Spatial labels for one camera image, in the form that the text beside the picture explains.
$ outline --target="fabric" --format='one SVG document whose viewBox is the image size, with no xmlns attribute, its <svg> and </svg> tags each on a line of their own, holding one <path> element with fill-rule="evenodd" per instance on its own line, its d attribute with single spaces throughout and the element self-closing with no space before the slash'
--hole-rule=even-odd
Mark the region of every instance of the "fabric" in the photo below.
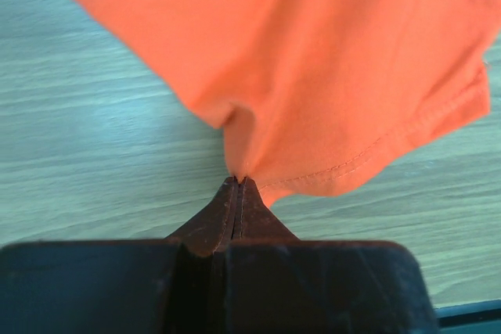
<svg viewBox="0 0 501 334">
<path fill-rule="evenodd" d="M 212 127 L 267 205 L 340 195 L 485 115 L 501 0 L 76 0 Z"/>
</svg>

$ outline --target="stitching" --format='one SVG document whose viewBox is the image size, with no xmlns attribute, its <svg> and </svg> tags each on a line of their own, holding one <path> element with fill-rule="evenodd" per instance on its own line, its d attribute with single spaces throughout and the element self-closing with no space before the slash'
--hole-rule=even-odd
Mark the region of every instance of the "stitching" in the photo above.
<svg viewBox="0 0 501 334">
<path fill-rule="evenodd" d="M 483 70 L 480 70 L 480 72 L 478 72 L 477 75 L 475 76 L 475 79 L 473 80 L 473 82 L 475 83 L 475 81 L 480 81 L 484 77 L 484 75 L 485 75 L 485 72 Z M 380 144 L 383 140 L 385 140 L 391 136 L 398 136 L 398 137 L 405 136 L 405 135 L 415 131 L 423 123 L 427 123 L 430 120 L 433 120 L 437 117 L 442 117 L 448 113 L 451 113 L 457 107 L 472 100 L 471 97 L 475 97 L 476 94 L 484 92 L 485 90 L 486 90 L 485 87 L 472 89 L 472 87 L 469 85 L 468 87 L 466 87 L 466 88 L 460 90 L 458 93 L 456 93 L 456 95 L 454 95 L 442 108 L 435 110 L 435 111 L 431 111 L 431 112 L 426 111 L 426 113 L 423 115 L 418 114 L 417 116 L 411 117 L 412 120 L 408 120 L 405 123 L 403 123 L 402 125 L 399 125 L 399 126 L 393 128 L 391 131 L 389 131 L 385 135 L 379 137 L 373 144 L 371 144 L 369 147 L 364 149 L 359 155 L 351 158 L 350 160 L 344 162 L 343 164 L 339 164 L 337 166 L 330 167 L 326 170 L 317 171 L 317 172 L 312 173 L 312 174 L 306 174 L 306 175 L 303 175 L 303 176 L 300 176 L 297 178 L 290 178 L 290 179 L 285 179 L 282 181 L 276 181 L 274 183 L 269 183 L 267 185 L 263 185 L 262 187 L 260 187 L 259 191 L 263 192 L 267 189 L 270 189 L 271 187 L 275 187 L 275 186 L 280 185 L 280 184 L 286 184 L 286 183 L 289 183 L 292 181 L 300 181 L 303 179 L 313 178 L 313 177 L 320 175 L 320 174 L 325 174 L 325 173 L 328 173 L 331 171 L 339 170 L 340 168 L 347 166 L 350 163 L 354 163 L 356 160 L 358 160 L 359 158 L 366 155 L 368 152 L 370 152 L 372 149 L 374 149 L 378 144 Z M 343 177 L 347 174 L 351 174 L 351 173 L 357 171 L 359 168 L 361 168 L 365 164 L 367 164 L 368 162 L 370 162 L 372 158 L 373 158 L 372 156 L 369 156 L 367 160 L 365 160 L 364 162 L 362 162 L 361 164 L 359 164 L 357 167 L 353 168 L 350 171 L 345 171 L 342 174 L 335 174 L 335 175 L 330 176 L 330 177 L 323 179 L 321 181 L 305 182 L 305 184 L 306 185 L 318 184 L 318 183 L 322 183 L 325 181 L 330 181 L 330 180 L 333 180 L 336 178 Z"/>
</svg>

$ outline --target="orange fabric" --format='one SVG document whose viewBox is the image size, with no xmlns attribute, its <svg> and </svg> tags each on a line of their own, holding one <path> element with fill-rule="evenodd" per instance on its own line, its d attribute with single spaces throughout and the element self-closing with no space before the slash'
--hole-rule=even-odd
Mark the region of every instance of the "orange fabric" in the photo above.
<svg viewBox="0 0 501 334">
<path fill-rule="evenodd" d="M 339 195 L 488 112 L 501 0 L 77 0 L 270 205 Z"/>
</svg>

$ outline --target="gray wood surface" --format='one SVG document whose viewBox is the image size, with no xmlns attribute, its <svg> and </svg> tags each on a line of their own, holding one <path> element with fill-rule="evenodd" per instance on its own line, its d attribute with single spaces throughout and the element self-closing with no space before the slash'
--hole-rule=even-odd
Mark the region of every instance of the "gray wood surface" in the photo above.
<svg viewBox="0 0 501 334">
<path fill-rule="evenodd" d="M 306 239 L 390 239 L 438 306 L 501 298 L 501 41 L 492 114 L 342 197 L 274 212 Z M 161 237 L 226 177 L 222 134 L 71 0 L 0 0 L 0 245 Z"/>
</svg>

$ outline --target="orange cloth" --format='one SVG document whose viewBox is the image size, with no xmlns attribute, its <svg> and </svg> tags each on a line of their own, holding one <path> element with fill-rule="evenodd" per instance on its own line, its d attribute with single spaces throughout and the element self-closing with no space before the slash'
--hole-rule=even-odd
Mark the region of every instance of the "orange cloth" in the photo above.
<svg viewBox="0 0 501 334">
<path fill-rule="evenodd" d="M 77 0 L 270 205 L 339 195 L 488 112 L 501 0 Z"/>
</svg>

